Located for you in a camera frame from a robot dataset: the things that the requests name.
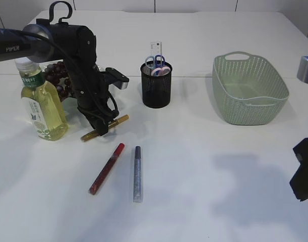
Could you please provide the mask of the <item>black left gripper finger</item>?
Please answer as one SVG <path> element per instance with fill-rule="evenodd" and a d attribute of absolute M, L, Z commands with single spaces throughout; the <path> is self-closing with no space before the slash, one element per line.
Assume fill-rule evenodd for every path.
<path fill-rule="evenodd" d="M 88 115 L 87 120 L 100 136 L 103 136 L 108 133 L 109 118 L 107 116 Z"/>

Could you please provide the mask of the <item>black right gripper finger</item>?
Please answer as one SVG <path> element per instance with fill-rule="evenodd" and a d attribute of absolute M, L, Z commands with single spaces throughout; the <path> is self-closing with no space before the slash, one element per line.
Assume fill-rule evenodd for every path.
<path fill-rule="evenodd" d="M 299 161 L 299 167 L 289 184 L 298 200 L 308 199 L 308 137 L 300 141 L 293 152 Z"/>

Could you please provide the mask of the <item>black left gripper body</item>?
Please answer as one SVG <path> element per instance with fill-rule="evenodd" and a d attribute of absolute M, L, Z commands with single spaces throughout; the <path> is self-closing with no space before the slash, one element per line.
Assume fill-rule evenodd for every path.
<path fill-rule="evenodd" d="M 83 114 L 95 118 L 118 116 L 116 103 L 113 110 L 107 105 L 112 95 L 108 90 L 104 72 L 100 72 L 95 65 L 86 66 L 84 64 L 67 64 L 67 71 L 78 107 Z"/>

